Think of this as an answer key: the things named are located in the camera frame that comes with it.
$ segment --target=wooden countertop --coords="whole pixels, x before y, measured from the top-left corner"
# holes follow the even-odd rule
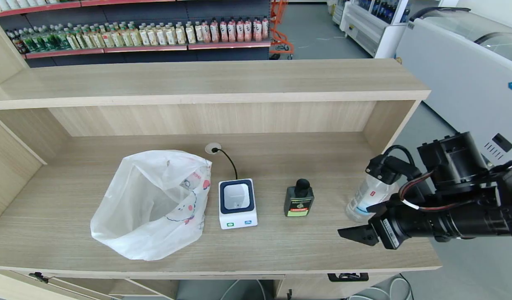
[[[204,153],[208,142],[220,142],[239,177],[254,180],[258,226],[221,230],[215,186],[231,179],[233,170],[225,156]],[[121,158],[153,149],[186,150],[213,162],[204,234],[163,260],[128,260],[90,236],[90,220]],[[119,276],[438,268],[426,238],[386,250],[381,243],[368,247],[338,236],[337,229],[356,225],[345,216],[345,205],[372,156],[358,132],[73,138],[0,217],[0,268]],[[287,218],[285,190],[298,178],[311,181],[315,202],[307,217]]]
[[[121,63],[25,69],[0,110],[69,106],[426,99],[394,59]]]

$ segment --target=plastic bag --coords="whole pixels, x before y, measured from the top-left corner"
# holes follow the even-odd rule
[[[177,150],[122,159],[91,236],[130,260],[160,260],[202,235],[212,163]]]

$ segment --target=shopping cart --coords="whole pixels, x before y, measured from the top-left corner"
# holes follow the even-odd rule
[[[294,47],[287,40],[287,36],[278,31],[278,25],[282,23],[282,18],[289,0],[271,0],[271,50],[270,53],[289,54],[287,59],[292,59]]]

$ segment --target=red shelf edge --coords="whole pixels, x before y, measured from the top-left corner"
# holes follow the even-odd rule
[[[42,58],[42,57],[56,57],[56,56],[67,56],[67,55],[85,55],[85,54],[100,54],[104,53],[104,49],[80,49],[80,50],[59,50],[59,51],[47,51],[40,53],[27,53],[26,57],[29,59],[32,58]]]
[[[271,41],[265,40],[262,42],[216,42],[208,44],[189,44],[189,50],[205,50],[205,49],[235,49],[235,48],[260,48],[270,47]]]
[[[20,15],[21,13],[29,13],[29,12],[61,10],[64,8],[79,8],[80,6],[81,6],[80,1],[47,4],[47,5],[41,5],[41,6],[19,8],[18,10],[3,11],[3,12],[0,12],[0,17],[5,17],[7,15]]]
[[[176,0],[83,0],[82,6],[98,6],[111,4],[130,4],[130,3],[147,3],[147,2],[174,2]]]
[[[187,50],[187,45],[104,48],[104,53],[132,53],[132,52],[139,53],[139,52],[145,52],[145,51],[184,51],[184,50]]]

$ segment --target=robotic arm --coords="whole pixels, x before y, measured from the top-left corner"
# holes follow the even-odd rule
[[[400,148],[410,162],[389,152]],[[417,148],[427,168],[422,174],[406,148],[393,146],[370,160],[366,172],[391,184],[402,175],[408,182],[389,201],[370,206],[368,225],[342,228],[341,237],[398,249],[413,237],[438,242],[498,235],[512,236],[512,161],[488,170],[471,135],[458,133]],[[425,182],[433,181],[435,192]]]

